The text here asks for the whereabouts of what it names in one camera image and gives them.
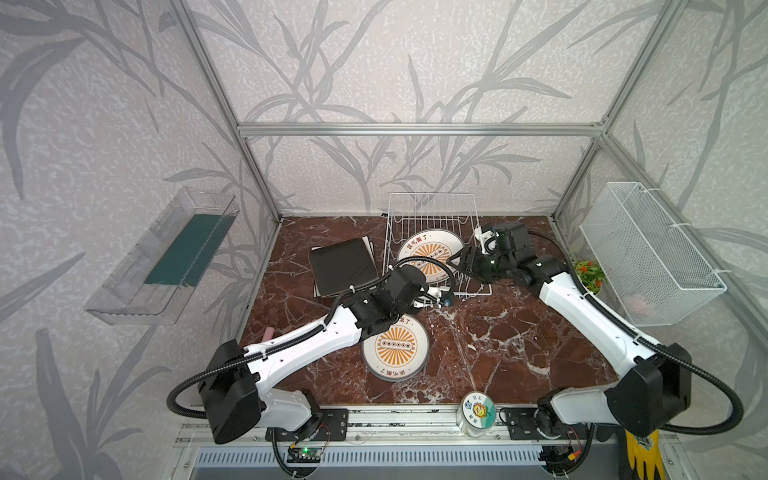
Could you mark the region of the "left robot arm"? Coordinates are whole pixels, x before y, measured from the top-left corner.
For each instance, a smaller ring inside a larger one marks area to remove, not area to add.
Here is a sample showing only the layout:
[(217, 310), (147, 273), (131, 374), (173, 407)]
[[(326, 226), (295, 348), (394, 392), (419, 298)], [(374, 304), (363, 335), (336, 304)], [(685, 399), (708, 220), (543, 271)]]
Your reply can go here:
[(281, 431), (305, 440), (317, 433), (324, 412), (308, 390), (284, 391), (278, 384), (305, 366), (386, 332), (404, 315), (415, 315), (429, 303), (451, 303), (455, 274), (433, 260), (447, 276), (444, 286), (431, 286), (418, 268), (425, 256), (398, 261), (381, 278), (360, 287), (348, 286), (322, 318), (274, 340), (240, 347), (221, 344), (206, 370), (173, 387), (166, 398), (174, 414), (204, 419), (217, 444), (236, 440), (252, 428)]

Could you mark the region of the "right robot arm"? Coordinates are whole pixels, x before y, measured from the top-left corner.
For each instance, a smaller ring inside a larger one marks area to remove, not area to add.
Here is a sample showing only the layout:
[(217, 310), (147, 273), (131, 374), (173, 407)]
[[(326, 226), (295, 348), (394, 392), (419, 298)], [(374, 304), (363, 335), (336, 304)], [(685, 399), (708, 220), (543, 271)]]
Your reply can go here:
[[(476, 242), (450, 256), (448, 264), (482, 283), (510, 280), (538, 293), (595, 346), (618, 376), (616, 382), (592, 388), (565, 388), (541, 399), (554, 422), (617, 425), (648, 437), (658, 430), (710, 436), (735, 429), (744, 405), (725, 382), (694, 365), (678, 344), (669, 346), (644, 334), (599, 300), (581, 282), (566, 254), (538, 253), (537, 232), (521, 222), (479, 227)], [(691, 404), (692, 379), (699, 377), (723, 393), (728, 416), (710, 426), (679, 426), (673, 419)]]

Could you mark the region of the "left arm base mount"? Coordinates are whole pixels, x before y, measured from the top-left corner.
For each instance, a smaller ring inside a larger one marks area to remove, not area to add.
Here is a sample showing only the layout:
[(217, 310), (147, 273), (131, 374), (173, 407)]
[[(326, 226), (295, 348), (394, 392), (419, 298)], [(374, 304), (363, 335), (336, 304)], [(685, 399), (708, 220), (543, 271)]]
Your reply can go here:
[(347, 436), (349, 410), (346, 408), (323, 408), (313, 413), (310, 419), (295, 431), (282, 428), (268, 428), (266, 440), (277, 442), (301, 441), (344, 441)]

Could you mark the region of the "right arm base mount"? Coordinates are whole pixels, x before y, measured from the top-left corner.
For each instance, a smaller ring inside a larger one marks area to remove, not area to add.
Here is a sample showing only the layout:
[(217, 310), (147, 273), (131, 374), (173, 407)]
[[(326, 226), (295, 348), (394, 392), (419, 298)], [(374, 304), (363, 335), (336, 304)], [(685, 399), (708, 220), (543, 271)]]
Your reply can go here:
[(511, 440), (586, 440), (587, 424), (567, 425), (547, 409), (504, 407), (499, 420), (506, 426)]

